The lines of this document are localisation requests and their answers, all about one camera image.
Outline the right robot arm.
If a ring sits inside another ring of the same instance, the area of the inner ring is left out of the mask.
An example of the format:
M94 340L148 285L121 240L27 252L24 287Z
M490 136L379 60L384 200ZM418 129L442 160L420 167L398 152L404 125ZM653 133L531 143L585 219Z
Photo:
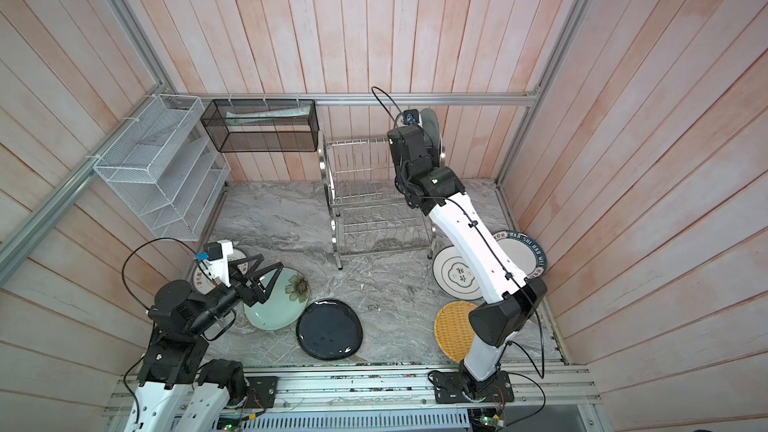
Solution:
M468 315L474 337L459 372L449 380L474 399L500 373L506 344L537 314L547 287L530 278L503 251L477 214L456 174L439 163L418 125L387 133L395 186L409 207L420 210L450 239L477 281L484 304Z

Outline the mint plate with flower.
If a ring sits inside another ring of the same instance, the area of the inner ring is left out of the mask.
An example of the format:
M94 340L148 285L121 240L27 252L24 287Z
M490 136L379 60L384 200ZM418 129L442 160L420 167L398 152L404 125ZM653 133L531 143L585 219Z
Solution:
M310 285L298 271L284 268L268 300L245 306L248 322L260 330L275 331L295 322L308 304Z

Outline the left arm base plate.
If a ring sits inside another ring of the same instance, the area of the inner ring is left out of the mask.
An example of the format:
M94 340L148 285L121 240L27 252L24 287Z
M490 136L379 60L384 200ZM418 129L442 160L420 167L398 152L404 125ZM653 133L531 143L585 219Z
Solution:
M239 406L246 409L270 409L274 407L278 389L277 376L246 376Z

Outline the dark blue oval plate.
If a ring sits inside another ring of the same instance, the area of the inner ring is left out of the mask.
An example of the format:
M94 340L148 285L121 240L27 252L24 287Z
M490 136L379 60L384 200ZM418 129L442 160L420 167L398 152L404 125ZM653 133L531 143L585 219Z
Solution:
M364 332L355 311L337 299L310 303L296 323L300 348L321 361L346 359L361 347Z

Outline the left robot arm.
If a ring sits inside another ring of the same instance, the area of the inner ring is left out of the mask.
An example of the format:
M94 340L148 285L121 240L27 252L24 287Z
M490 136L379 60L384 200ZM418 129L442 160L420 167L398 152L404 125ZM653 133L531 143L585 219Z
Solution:
M184 280L163 286L148 310L153 330L137 362L138 385L128 387L133 404L126 431L209 431L227 407L251 399L241 362L203 358L206 332L239 304L263 304L277 289L284 265L263 264L257 254L210 263L213 289L205 294ZM217 268L220 276L212 270Z

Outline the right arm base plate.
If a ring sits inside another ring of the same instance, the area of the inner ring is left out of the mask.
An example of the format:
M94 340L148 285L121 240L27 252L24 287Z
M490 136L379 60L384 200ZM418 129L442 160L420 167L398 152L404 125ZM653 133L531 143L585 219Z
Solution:
M514 401L514 393L507 372L497 370L484 381L475 380L464 370L454 372L430 371L428 381L433 386L438 404L500 403Z

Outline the orange sunburst plate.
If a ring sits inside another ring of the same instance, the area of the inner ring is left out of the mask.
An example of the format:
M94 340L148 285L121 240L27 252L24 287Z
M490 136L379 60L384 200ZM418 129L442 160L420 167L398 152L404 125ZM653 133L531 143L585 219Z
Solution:
M246 253L239 249L234 248L233 252L227 256L229 262L246 258ZM207 260L198 263L192 276L192 285L195 290L201 294L207 294L211 290L216 288L216 283L210 280L209 277L210 264Z

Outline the grey-green plate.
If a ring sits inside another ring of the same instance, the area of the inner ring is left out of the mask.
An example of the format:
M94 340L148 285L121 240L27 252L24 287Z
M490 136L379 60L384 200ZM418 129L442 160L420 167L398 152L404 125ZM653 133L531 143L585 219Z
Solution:
M436 150L441 148L440 122L436 112L430 108L420 111L420 125L428 138L428 143Z

